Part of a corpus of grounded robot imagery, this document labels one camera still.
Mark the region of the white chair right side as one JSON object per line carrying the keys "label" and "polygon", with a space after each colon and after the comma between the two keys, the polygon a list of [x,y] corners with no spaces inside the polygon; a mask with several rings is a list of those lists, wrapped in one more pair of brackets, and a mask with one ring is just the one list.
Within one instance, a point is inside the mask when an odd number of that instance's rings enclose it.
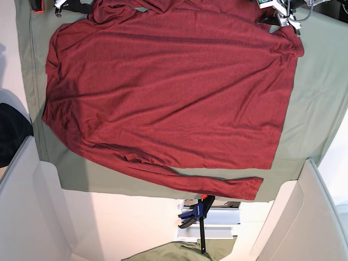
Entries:
{"label": "white chair right side", "polygon": [[250,251],[255,260],[347,260],[347,234],[312,159],[284,183]]}

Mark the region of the olive green cushion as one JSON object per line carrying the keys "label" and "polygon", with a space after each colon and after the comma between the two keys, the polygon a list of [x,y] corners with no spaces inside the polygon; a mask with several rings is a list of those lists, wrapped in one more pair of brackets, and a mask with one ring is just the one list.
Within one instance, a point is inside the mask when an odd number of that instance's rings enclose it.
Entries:
{"label": "olive green cushion", "polygon": [[135,254],[124,260],[139,261],[194,261],[194,260],[222,260],[231,254],[236,238],[234,239],[211,239],[206,240],[206,253],[201,253],[201,241],[170,242],[150,250]]}

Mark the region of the aluminium frame rails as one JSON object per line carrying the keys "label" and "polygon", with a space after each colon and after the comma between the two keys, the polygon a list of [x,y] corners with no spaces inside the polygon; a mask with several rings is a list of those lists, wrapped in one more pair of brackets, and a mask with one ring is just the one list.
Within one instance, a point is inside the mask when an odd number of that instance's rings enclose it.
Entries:
{"label": "aluminium frame rails", "polygon": [[[240,202],[214,201],[204,222],[205,239],[234,239],[240,228]],[[187,228],[178,228],[177,241],[196,242],[201,238],[200,222],[195,220]]]}

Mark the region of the red long-sleeve T-shirt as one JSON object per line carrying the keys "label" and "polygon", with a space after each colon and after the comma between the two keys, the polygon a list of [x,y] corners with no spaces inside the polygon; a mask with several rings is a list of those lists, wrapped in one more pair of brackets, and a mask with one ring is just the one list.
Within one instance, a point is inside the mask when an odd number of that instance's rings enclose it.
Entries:
{"label": "red long-sleeve T-shirt", "polygon": [[42,116],[72,152],[171,189],[254,200],[271,168],[303,45],[248,1],[95,1],[49,41]]}

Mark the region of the white chair left side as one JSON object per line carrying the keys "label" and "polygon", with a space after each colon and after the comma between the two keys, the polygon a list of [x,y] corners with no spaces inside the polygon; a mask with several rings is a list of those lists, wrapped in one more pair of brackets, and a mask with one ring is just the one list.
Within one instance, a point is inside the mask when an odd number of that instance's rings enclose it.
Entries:
{"label": "white chair left side", "polygon": [[70,260],[76,242],[57,169],[29,136],[1,178],[1,260]]}

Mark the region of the blue black bar clamp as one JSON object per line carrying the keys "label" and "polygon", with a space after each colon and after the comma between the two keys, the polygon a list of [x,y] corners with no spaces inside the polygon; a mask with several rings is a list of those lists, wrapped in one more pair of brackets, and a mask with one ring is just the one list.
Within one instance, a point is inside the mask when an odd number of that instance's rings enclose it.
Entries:
{"label": "blue black bar clamp", "polygon": [[193,225],[196,221],[199,222],[200,226],[200,240],[201,240],[201,253],[206,253],[206,238],[204,231],[204,219],[215,201],[215,196],[202,195],[197,203],[191,207],[191,211],[180,214],[178,217],[183,221],[178,227],[185,229]]}

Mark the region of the orange black clamp at edge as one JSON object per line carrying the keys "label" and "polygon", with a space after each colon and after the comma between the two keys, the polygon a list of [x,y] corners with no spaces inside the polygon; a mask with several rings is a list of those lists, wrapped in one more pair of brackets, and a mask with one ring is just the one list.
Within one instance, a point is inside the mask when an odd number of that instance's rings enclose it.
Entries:
{"label": "orange black clamp at edge", "polygon": [[32,11],[36,14],[42,13],[44,11],[44,1],[43,0],[29,0],[30,7]]}

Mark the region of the dark navy fabric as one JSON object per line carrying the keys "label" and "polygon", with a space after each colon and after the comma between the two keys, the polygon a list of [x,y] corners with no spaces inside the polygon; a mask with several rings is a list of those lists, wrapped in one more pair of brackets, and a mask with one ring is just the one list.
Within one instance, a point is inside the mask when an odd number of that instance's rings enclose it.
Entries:
{"label": "dark navy fabric", "polygon": [[10,164],[28,136],[33,136],[30,122],[14,107],[1,103],[1,168]]}

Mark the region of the green table cloth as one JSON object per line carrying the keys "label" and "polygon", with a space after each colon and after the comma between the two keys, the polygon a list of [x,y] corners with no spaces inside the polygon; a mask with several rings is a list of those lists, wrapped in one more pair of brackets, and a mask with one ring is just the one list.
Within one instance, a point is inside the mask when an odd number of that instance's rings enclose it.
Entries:
{"label": "green table cloth", "polygon": [[[131,196],[189,199],[195,194],[136,179],[88,161],[69,151],[41,117],[46,99],[45,63],[48,43],[55,30],[74,22],[80,14],[54,17],[50,1],[43,14],[35,14],[28,1],[16,1],[16,25],[22,76],[29,115],[39,156],[58,169],[60,184],[67,190]],[[298,60],[281,140],[269,170],[184,169],[187,175],[219,178],[257,176],[263,179],[255,200],[274,200],[284,182],[298,179],[307,158],[328,167],[327,182],[345,185],[333,171],[337,157],[333,141],[343,128],[347,111],[347,24],[314,13],[301,29],[304,55]]]}

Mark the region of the white chair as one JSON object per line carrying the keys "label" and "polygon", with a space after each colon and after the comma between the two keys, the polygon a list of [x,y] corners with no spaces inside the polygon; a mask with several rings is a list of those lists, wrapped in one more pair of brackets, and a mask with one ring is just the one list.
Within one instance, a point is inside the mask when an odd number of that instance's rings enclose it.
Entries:
{"label": "white chair", "polygon": [[1,260],[70,260],[76,242],[57,169],[29,136],[1,178]]}
{"label": "white chair", "polygon": [[347,234],[312,159],[284,183],[250,251],[255,260],[347,260]]}

